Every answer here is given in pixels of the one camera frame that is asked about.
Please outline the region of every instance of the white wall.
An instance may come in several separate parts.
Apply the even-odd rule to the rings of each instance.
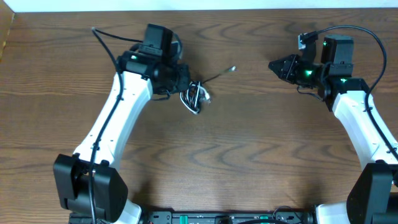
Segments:
[[[398,0],[4,0],[14,12],[398,7]]]

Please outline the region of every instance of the wood grain surface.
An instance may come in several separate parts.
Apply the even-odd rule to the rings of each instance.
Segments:
[[[140,39],[149,22],[179,34],[194,79],[238,72],[207,84],[213,101],[198,116],[178,96],[146,105],[120,170],[135,203],[264,211],[347,198],[361,169],[343,126],[267,68],[298,52],[301,32],[353,24],[382,39],[389,58],[374,98],[398,136],[398,9],[21,13],[0,63],[1,223],[67,222],[52,165],[91,129],[114,75],[90,28]],[[375,41],[331,33],[354,37],[354,76],[372,83],[382,64]],[[130,47],[106,42],[115,55]]]

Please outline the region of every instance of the black bracket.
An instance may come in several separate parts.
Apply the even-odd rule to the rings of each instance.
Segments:
[[[61,207],[77,213],[91,213],[88,196],[88,167],[78,154],[66,156],[59,154],[53,171]],[[94,199],[99,219],[116,222],[127,201],[127,185],[115,168],[108,167],[104,161],[95,165]]]
[[[188,65],[178,64],[181,43],[172,42],[174,33],[162,26],[148,24],[143,43],[133,45],[118,57],[122,71],[150,79],[154,94],[168,95],[188,89]]]
[[[388,208],[398,202],[398,198],[391,194],[397,171],[398,165],[384,161],[366,165],[347,198],[347,215],[351,224],[397,223],[398,214],[388,212]]]
[[[298,49],[303,52],[302,60],[307,63],[313,63],[317,56],[317,45],[315,42],[318,40],[317,32],[300,34],[298,36]]]

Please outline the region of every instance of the cable clip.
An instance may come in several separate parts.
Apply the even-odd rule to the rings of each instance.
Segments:
[[[368,111],[371,111],[372,109],[373,109],[373,107],[370,106],[368,109],[363,110],[363,112],[368,112]]]
[[[116,97],[116,100],[124,100],[124,99],[123,99],[123,97],[119,94],[119,95]]]
[[[307,44],[315,43],[315,41],[318,40],[318,32],[313,31],[310,33],[300,34],[297,36],[297,40],[298,40],[298,49],[304,50]]]
[[[397,148],[392,148],[392,150],[387,151],[387,153],[392,153],[393,151],[396,152]]]

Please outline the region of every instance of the black cable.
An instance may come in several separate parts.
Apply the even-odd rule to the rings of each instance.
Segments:
[[[175,56],[173,58],[174,61],[177,61],[181,57],[181,54],[182,54],[182,42],[181,42],[180,37],[176,33],[173,33],[173,35],[174,35],[175,39],[177,40],[178,45],[180,46],[178,49],[178,52],[175,54]]]
[[[304,92],[301,92],[300,90],[300,88],[304,88],[303,86],[298,86],[297,87],[297,92],[298,93],[300,93],[300,94],[306,94],[306,95],[310,95],[310,96],[313,96],[313,97],[315,97],[317,100],[319,100],[319,101],[323,101],[318,95],[316,95],[316,94],[314,94],[314,93],[304,93]]]
[[[168,100],[168,99],[170,99],[170,96],[171,96],[171,94],[170,94],[170,92],[168,91],[168,90],[166,90],[166,97],[162,97],[162,98],[159,98],[159,99],[152,99],[153,101],[164,101],[164,100]]]
[[[125,41],[130,41],[130,42],[138,42],[138,43],[142,43],[143,42],[142,40],[130,39],[130,38],[125,38],[125,37],[120,37],[120,36],[116,36],[116,35],[113,35],[113,34],[109,34],[107,32],[104,32],[104,31],[101,31],[99,29],[96,29],[95,27],[93,27],[93,29],[95,31],[99,32],[100,34],[107,35],[108,37],[113,37],[113,38],[116,38],[116,39],[119,39],[119,40],[125,40]]]
[[[193,114],[198,114],[201,110],[201,102],[209,100],[210,96],[206,96],[206,94],[208,95],[200,81],[191,81],[188,89],[180,92],[180,99],[188,110]]]
[[[380,73],[379,77],[376,79],[376,81],[373,83],[373,85],[370,87],[369,91],[365,95],[365,100],[364,100],[365,101],[365,110],[368,112],[368,116],[369,116],[370,120],[372,121],[372,124],[374,125],[374,127],[378,131],[380,137],[383,139],[384,143],[386,144],[386,146],[388,147],[388,149],[390,150],[392,155],[398,161],[398,153],[396,152],[397,148],[396,147],[392,147],[392,145],[388,141],[387,137],[384,135],[383,131],[381,130],[381,128],[377,124],[376,120],[374,119],[372,111],[371,111],[371,108],[369,107],[369,95],[371,94],[372,90],[377,85],[377,83],[379,83],[380,79],[384,75],[384,72],[386,71],[386,66],[387,66],[387,53],[386,53],[386,50],[385,50],[381,40],[377,37],[377,35],[375,33],[373,33],[372,31],[370,31],[368,29],[365,29],[363,27],[352,26],[352,25],[340,25],[340,26],[334,26],[334,27],[329,27],[329,28],[320,30],[320,31],[316,32],[316,34],[314,34],[314,35],[321,34],[323,32],[326,32],[326,31],[329,31],[329,30],[333,30],[333,29],[339,29],[339,28],[351,28],[351,29],[357,29],[357,30],[364,31],[364,32],[370,34],[380,46],[381,52],[383,54],[383,66],[382,66],[382,70],[381,70],[381,73]]]
[[[139,49],[140,46],[141,46],[141,43],[136,43],[130,48],[130,51],[136,51]]]
[[[107,33],[105,33],[105,32],[102,32],[102,31],[98,30],[98,29],[95,29],[95,27],[93,27],[93,28],[91,29],[91,31],[93,31],[94,36],[98,39],[98,41],[100,42],[100,44],[104,47],[106,53],[108,53],[109,57],[111,58],[111,60],[112,60],[112,62],[113,62],[113,65],[114,65],[114,67],[115,67],[116,73],[118,74],[119,83],[120,83],[119,95],[118,95],[118,97],[116,98],[116,102],[114,103],[114,105],[113,105],[113,107],[112,107],[112,110],[109,112],[108,117],[106,118],[104,124],[102,125],[102,128],[100,129],[100,131],[99,131],[99,133],[98,133],[98,136],[97,136],[95,142],[93,143],[93,150],[92,150],[92,152],[91,152],[90,166],[89,166],[89,171],[88,171],[88,174],[89,174],[89,179],[88,179],[88,194],[89,194],[89,197],[90,197],[91,217],[92,217],[92,219],[93,219],[93,224],[96,224],[96,219],[97,219],[97,218],[96,218],[96,212],[95,212],[96,205],[95,205],[95,200],[94,200],[94,183],[93,183],[93,182],[94,182],[93,169],[94,169],[94,163],[95,163],[95,155],[96,155],[97,150],[100,149],[99,143],[100,143],[101,137],[102,137],[102,135],[103,135],[103,133],[104,133],[104,131],[105,131],[105,129],[106,129],[106,126],[108,125],[108,123],[109,123],[109,121],[110,121],[110,119],[111,119],[111,117],[112,117],[114,111],[115,111],[116,108],[118,107],[119,102],[120,102],[121,100],[123,100],[123,99],[122,99],[122,96],[123,96],[123,79],[122,79],[122,75],[121,75],[121,69],[120,69],[120,67],[119,67],[119,65],[118,65],[118,63],[117,63],[117,61],[116,61],[116,59],[113,57],[112,52],[111,52],[110,49],[106,46],[106,44],[103,42],[102,38],[97,34],[97,32],[99,32],[100,34],[108,35],[108,36],[110,36],[110,37],[114,37],[114,38],[121,39],[121,40],[132,41],[132,39],[127,39],[127,38],[124,38],[124,37],[118,37],[118,36],[115,36],[115,35],[107,34]]]
[[[287,206],[287,205],[282,205],[282,206],[277,207],[277,208],[275,209],[275,211],[272,213],[272,218],[273,218],[273,219],[276,219],[276,213],[277,213],[278,210],[281,209],[281,208],[288,208],[288,209],[290,209],[290,210],[294,213],[294,215],[300,220],[300,222],[303,221],[303,220],[302,220],[302,217],[300,217],[300,216],[294,211],[294,209],[293,209],[292,207]]]
[[[209,79],[206,79],[205,81],[202,82],[202,84],[205,84],[206,82],[212,81],[213,79],[216,79],[219,76],[224,75],[225,73],[235,72],[235,71],[236,71],[236,66],[232,66],[230,68],[227,68],[226,70],[221,71],[219,74],[217,74],[217,75],[215,75],[215,76],[213,76],[213,77],[211,77]]]
[[[289,224],[289,223],[287,223],[287,222],[280,221],[280,220],[274,220],[274,219],[267,219],[267,220],[255,219],[255,220],[250,220],[250,221],[241,222],[241,223],[239,223],[239,224],[258,224],[258,223]]]

